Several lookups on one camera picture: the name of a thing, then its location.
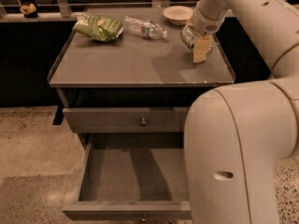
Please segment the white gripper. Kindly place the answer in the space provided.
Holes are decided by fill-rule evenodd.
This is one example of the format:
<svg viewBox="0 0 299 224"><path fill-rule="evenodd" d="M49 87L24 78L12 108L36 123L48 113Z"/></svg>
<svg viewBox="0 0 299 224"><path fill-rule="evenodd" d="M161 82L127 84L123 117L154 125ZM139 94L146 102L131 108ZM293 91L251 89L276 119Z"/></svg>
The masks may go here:
<svg viewBox="0 0 299 224"><path fill-rule="evenodd" d="M225 10L221 9L213 14L209 11L207 15L204 14L202 4L198 2L193 12L186 22L186 26L193 27L198 35L194 40L193 47L193 61L195 63L203 62L208 53L212 49L212 38L210 35L215 34L221 28L224 22Z"/></svg>

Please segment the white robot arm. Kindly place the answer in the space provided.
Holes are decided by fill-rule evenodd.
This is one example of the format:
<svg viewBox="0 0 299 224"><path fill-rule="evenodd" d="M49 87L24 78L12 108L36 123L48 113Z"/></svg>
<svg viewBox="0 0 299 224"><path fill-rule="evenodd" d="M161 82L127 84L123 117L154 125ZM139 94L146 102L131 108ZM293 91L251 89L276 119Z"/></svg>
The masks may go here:
<svg viewBox="0 0 299 224"><path fill-rule="evenodd" d="M279 224L277 163L298 148L299 12L284 0L200 0L194 28L213 34L232 11L267 80L222 86L189 109L184 155L193 224Z"/></svg>

